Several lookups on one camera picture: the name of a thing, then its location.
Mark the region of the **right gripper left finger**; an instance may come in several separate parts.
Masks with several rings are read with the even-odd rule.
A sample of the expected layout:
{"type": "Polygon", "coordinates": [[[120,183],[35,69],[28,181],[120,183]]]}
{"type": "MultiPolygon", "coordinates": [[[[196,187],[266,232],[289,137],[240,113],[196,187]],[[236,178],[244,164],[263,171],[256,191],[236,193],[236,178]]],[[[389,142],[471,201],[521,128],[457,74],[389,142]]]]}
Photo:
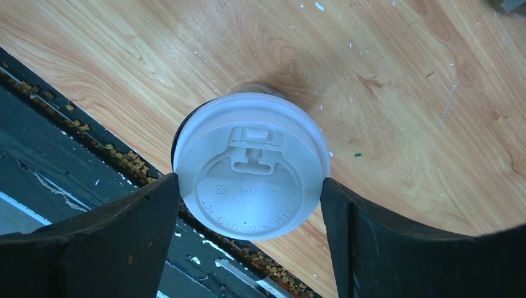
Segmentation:
{"type": "Polygon", "coordinates": [[[2,297],[156,297],[181,197],[170,173],[32,233],[1,237],[2,297]]]}

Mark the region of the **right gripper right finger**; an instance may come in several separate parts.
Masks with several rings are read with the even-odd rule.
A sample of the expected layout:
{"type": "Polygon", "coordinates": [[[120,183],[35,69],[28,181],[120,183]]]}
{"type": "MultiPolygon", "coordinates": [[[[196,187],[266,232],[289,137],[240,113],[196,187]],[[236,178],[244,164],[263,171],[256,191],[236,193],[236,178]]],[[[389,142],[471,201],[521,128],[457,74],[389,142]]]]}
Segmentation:
{"type": "Polygon", "coordinates": [[[448,232],[332,178],[320,202],[339,297],[525,296],[525,225],[480,236],[448,232]]]}

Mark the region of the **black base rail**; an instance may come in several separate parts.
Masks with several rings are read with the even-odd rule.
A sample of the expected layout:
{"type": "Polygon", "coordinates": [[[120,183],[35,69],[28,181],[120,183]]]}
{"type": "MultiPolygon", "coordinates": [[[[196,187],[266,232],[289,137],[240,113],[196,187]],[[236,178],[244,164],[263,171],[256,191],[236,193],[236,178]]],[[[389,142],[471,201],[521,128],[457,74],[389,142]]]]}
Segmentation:
{"type": "MultiPolygon", "coordinates": [[[[31,232],[131,194],[161,172],[1,52],[1,233],[31,232]]],[[[158,297],[316,297],[252,243],[183,210],[158,297]]]]}

